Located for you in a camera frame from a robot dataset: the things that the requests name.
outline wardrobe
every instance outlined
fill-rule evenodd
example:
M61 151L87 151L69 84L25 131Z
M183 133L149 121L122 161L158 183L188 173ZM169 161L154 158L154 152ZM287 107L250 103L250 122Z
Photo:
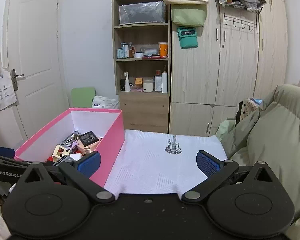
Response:
M169 133L214 135L222 121L235 117L242 100L263 99L283 84L285 4L284 0L266 2L257 15L209 0L194 49L181 49L172 23Z

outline round black disc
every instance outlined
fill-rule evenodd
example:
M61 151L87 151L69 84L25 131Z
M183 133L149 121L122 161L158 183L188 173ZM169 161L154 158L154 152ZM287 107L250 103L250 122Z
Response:
M9 229L21 236L39 238L67 234L90 211L86 195L64 185L31 182L11 195L2 212Z
M267 238L290 225L294 208L287 198L273 183L241 183L215 191L208 199L208 212L221 228L235 236Z

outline silver bolt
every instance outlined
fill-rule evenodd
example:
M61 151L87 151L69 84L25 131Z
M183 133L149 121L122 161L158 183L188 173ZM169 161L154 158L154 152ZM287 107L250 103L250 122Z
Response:
M198 199L200 196L200 193L196 191L188 191L185 193L187 199Z
M98 199L109 199L112 197L112 193L108 192L108 191L100 191L99 193L97 193L97 198Z

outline green chair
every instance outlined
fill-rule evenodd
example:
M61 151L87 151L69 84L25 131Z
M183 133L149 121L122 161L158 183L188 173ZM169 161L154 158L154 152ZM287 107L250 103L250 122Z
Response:
M91 108L95 95L96 90L94 88L74 88L71 90L72 106Z

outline door frame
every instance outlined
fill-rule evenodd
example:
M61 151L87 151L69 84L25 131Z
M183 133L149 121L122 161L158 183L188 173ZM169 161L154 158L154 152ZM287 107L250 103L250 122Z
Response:
M8 46L7 45L7 29L8 29L9 6L10 6L10 0L6 0L5 7L4 7L3 28L2 28L2 67L5 68L5 69L8 69L9 71L11 71L10 66L9 66L9 61L8 61L8 47L7 47ZM69 108L70 107L69 98L68 98L67 92L66 92L67 88L68 88L68 85L66 83L65 71L64 71L64 67L63 67L63 61L62 61L60 22L61 22L61 13L60 13L60 8L59 8L58 13L57 13L57 29L58 29L57 45L58 45L59 71L60 71L60 77L61 77L62 92L63 92L64 98L66 100L67 107ZM23 124L22 124L22 121L21 121L21 118L20 118L20 115L19 115L18 104L19 104L19 101L18 101L18 97L17 97L17 102L13 103L11 107L12 107L13 114L15 116L17 125L19 127L22 139L24 141L27 141L29 138L26 135L26 131L23 127Z

